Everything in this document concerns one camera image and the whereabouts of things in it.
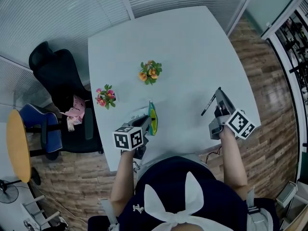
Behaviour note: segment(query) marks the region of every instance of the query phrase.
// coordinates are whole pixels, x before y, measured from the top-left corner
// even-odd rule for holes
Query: white bow
[[[190,223],[200,226],[205,230],[231,231],[232,229],[210,219],[191,216],[203,207],[204,199],[200,184],[191,172],[186,175],[185,181],[185,210],[174,214],[166,212],[163,203],[155,190],[145,185],[144,210],[150,216],[164,221],[152,231],[170,231],[173,227],[182,223]]]

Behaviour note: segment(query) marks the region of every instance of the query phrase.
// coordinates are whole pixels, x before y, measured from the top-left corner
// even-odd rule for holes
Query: chair armrest
[[[46,149],[47,146],[47,126],[48,126],[48,119],[45,119],[41,125],[41,134],[40,134],[40,144],[42,149]]]
[[[84,123],[85,123],[85,138],[86,140],[91,140],[93,139],[93,134],[94,134],[93,113],[91,108],[85,109]]]

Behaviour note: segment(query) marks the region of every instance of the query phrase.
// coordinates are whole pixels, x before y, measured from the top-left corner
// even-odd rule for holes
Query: pink cloth
[[[74,95],[73,107],[66,111],[65,113],[60,112],[63,115],[72,116],[72,117],[80,117],[83,118],[85,114],[86,103],[83,99]]]

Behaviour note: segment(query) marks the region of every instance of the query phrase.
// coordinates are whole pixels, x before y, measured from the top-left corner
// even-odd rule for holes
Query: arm
[[[123,152],[115,182],[112,187],[110,202],[115,216],[119,216],[134,195],[133,156],[135,151]]]
[[[223,149],[224,182],[234,189],[243,200],[245,200],[248,190],[247,175],[234,133],[229,127],[224,126],[219,137]]]

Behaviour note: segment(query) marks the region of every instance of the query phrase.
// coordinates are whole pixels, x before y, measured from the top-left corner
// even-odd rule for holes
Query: cable
[[[15,186],[15,187],[23,187],[23,186]],[[23,187],[23,188],[27,188],[27,189],[29,189],[28,187]]]
[[[136,167],[137,167],[138,170],[139,170],[139,169],[140,169],[140,166],[137,164],[137,162],[136,162],[135,160],[133,160],[133,163],[136,165]]]
[[[220,155],[220,150],[221,150],[221,146],[218,148],[217,152],[210,152],[209,154],[207,154],[205,164],[207,164],[208,157],[209,157],[211,154]]]
[[[46,194],[44,194],[40,189],[37,188],[37,186],[35,184],[33,184],[33,186],[35,186],[35,188],[41,193],[43,194],[45,197],[52,199],[54,202],[56,202],[59,206],[61,206],[64,210],[66,210],[69,214],[71,214],[73,217],[75,217],[76,219],[79,219],[80,221],[82,221],[83,223],[87,224],[83,219],[75,216],[72,212],[70,212],[68,209],[66,209],[63,204],[61,204],[59,201],[57,201],[56,199],[54,199],[53,197],[50,197]]]

